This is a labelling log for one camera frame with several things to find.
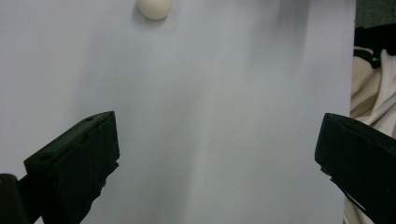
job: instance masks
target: gray background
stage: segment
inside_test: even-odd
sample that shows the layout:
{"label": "gray background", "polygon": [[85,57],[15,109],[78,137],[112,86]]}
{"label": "gray background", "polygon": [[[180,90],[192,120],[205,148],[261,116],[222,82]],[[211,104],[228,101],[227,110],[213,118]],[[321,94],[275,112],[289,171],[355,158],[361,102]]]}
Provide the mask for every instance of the gray background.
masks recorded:
{"label": "gray background", "polygon": [[314,161],[348,114],[355,2],[0,3],[0,170],[115,110],[120,168],[83,223],[333,224],[343,196]]}

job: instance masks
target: black object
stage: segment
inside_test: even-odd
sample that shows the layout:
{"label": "black object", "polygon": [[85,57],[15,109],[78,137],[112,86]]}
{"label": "black object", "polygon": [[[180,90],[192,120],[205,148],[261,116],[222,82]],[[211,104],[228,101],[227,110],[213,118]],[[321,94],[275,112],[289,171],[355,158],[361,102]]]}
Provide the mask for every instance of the black object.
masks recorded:
{"label": "black object", "polygon": [[25,160],[17,182],[0,175],[0,224],[78,224],[120,157],[114,112],[88,117]]}
{"label": "black object", "polygon": [[358,27],[355,29],[353,55],[370,63],[373,69],[381,67],[381,51],[385,49],[389,55],[396,55],[396,23],[372,28]]}
{"label": "black object", "polygon": [[326,114],[315,160],[374,223],[396,223],[395,139],[354,119]]}

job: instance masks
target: white fabric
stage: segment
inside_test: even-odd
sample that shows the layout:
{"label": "white fabric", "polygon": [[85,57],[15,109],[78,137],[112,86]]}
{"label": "white fabric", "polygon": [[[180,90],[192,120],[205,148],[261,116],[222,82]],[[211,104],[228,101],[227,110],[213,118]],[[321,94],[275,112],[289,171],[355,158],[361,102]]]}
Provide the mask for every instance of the white fabric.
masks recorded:
{"label": "white fabric", "polygon": [[368,116],[361,116],[356,119],[382,133],[396,137],[394,135],[396,124],[396,56],[390,56],[386,50],[382,50],[381,63],[381,84],[373,111]]}
{"label": "white fabric", "polygon": [[[396,138],[396,56],[382,50],[381,64],[380,69],[373,70],[363,59],[354,58],[351,117]],[[367,104],[366,99],[373,97],[376,97],[375,103]],[[374,224],[348,199],[345,199],[344,221]]]}

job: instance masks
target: white backdrop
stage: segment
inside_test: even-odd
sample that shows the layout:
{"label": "white backdrop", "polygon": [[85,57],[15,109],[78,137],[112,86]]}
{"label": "white backdrop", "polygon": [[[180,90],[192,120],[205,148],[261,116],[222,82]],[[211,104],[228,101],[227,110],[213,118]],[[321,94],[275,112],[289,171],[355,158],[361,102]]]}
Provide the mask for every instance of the white backdrop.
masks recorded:
{"label": "white backdrop", "polygon": [[348,114],[355,1],[0,3],[0,172],[115,110],[120,167],[83,223],[334,224],[314,161],[325,112]]}

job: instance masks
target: white ball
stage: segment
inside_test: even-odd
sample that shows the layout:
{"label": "white ball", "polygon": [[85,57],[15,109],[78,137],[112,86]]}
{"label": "white ball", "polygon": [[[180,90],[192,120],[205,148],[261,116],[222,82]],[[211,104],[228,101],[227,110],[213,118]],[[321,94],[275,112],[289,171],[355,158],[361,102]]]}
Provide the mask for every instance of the white ball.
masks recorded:
{"label": "white ball", "polygon": [[173,0],[137,0],[140,12],[151,20],[165,18],[171,11]]}

